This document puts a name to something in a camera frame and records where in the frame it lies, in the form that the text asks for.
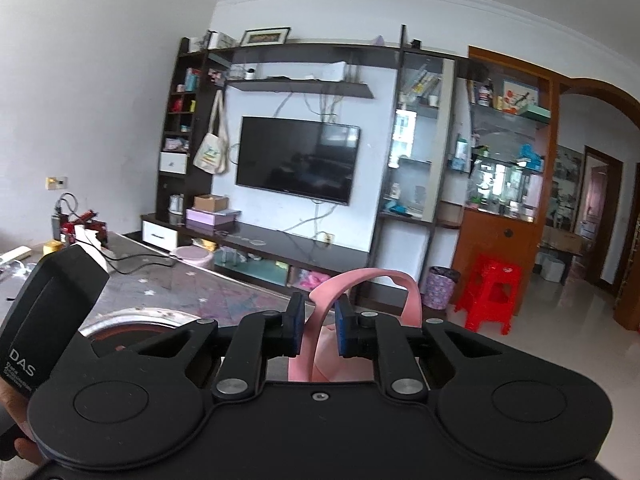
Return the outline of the white canvas tote bag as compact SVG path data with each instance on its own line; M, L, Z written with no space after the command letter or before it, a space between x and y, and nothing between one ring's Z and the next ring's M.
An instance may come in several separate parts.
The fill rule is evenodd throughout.
M206 174L224 174L228 169L229 148L224 92L218 90L209 114L207 132L195 154L193 166Z

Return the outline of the brown wooden display cabinet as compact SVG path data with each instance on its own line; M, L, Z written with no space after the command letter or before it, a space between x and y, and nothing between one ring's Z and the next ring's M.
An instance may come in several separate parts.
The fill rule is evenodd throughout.
M460 296L479 255L523 269L521 307L544 229L558 147L560 83L550 70L469 48L471 159L452 266Z

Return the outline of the round induction cooker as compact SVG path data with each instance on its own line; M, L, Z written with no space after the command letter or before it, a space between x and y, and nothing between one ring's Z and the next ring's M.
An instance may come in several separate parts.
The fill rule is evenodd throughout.
M93 359L198 321L194 314L162 308L122 309L89 320L70 343L73 356Z

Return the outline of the pink flat box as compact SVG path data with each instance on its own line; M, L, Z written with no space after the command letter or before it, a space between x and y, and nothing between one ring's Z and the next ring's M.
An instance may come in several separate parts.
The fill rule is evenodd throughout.
M224 209L221 211L204 211L190 208L186 211L186 221L202 226L224 226L238 220L241 211Z

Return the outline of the framed picture on shelf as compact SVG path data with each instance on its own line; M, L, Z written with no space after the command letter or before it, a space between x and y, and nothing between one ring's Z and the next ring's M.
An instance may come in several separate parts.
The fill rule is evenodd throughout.
M241 47L280 46L285 44L290 34L289 27L268 27L247 29L240 41Z

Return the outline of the black flat screen television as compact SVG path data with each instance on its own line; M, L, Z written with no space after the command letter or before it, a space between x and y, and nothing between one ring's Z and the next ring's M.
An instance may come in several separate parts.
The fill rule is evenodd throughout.
M346 205L359 139L357 126L245 116L235 183Z

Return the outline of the black handheld device left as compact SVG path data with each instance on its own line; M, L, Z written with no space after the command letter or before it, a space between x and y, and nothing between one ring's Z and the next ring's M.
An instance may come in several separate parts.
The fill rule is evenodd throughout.
M74 362L92 351L78 332L108 281L108 273L73 245L43 257L1 326L1 379L14 400L34 399L35 440L51 460L75 467L67 452L85 451L96 412L81 408L112 390L90 377L96 362Z

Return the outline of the yellow wall socket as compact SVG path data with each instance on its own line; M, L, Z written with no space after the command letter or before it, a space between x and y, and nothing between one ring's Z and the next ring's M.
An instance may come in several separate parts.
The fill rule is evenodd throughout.
M67 188L66 177L46 177L47 191L66 190L66 188Z

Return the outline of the pink water bottle with strap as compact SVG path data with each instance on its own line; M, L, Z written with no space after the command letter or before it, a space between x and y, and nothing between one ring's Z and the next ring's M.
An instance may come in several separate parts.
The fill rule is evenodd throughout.
M362 318L354 311L347 293L372 278L390 278L407 291L399 321L402 325L422 324L421 294L412 276L405 272L378 268L351 270L329 278L309 295L314 304L304 323L299 355L288 360L291 382L370 382L373 364L352 352L358 347Z

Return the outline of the dark wall shelf unit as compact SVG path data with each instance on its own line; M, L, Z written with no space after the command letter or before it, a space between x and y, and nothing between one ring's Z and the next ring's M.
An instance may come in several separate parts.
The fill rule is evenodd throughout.
M145 243L203 237L246 255L215 268L275 290L380 266L428 275L451 146L457 55L246 32L181 51ZM185 151L168 143L183 140Z

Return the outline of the pink round basin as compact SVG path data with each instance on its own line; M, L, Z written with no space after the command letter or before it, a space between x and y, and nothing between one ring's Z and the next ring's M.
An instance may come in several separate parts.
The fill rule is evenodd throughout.
M201 269L208 269L214 258L212 252L196 245L177 247L172 255L184 264Z

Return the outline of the purple patterned waste bin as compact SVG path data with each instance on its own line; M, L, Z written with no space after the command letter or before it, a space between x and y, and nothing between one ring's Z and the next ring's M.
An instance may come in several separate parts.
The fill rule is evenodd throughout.
M460 272L444 266L431 266L426 274L423 304L433 310L446 310L460 278Z

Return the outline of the red plastic stool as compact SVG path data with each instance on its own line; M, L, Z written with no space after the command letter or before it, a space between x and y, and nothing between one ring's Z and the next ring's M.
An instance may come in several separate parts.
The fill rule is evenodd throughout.
M505 258L478 254L454 310L465 311L464 328L477 332L483 322L499 323L501 333L511 329L523 270Z

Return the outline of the red clamp tool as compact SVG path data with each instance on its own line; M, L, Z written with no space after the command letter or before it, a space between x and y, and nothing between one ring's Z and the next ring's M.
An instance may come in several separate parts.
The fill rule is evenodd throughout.
M106 247L108 244L107 225L98 219L98 213L89 209L79 216L71 219L63 216L60 224L60 237L65 244L74 244L78 241L78 234L91 232L96 241Z

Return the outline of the brown cardboard box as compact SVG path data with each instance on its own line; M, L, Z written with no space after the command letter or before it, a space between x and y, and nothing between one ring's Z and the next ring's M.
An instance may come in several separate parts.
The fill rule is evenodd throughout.
M198 195L194 197L193 208L199 211L214 212L225 210L229 207L227 196L214 194Z

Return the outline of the dark wooden door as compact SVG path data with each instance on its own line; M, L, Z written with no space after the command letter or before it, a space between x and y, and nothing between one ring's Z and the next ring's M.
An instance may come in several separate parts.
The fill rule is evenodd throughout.
M623 163L586 145L582 159L575 231L582 238L580 264L585 280L612 294L614 285L602 278L615 226Z

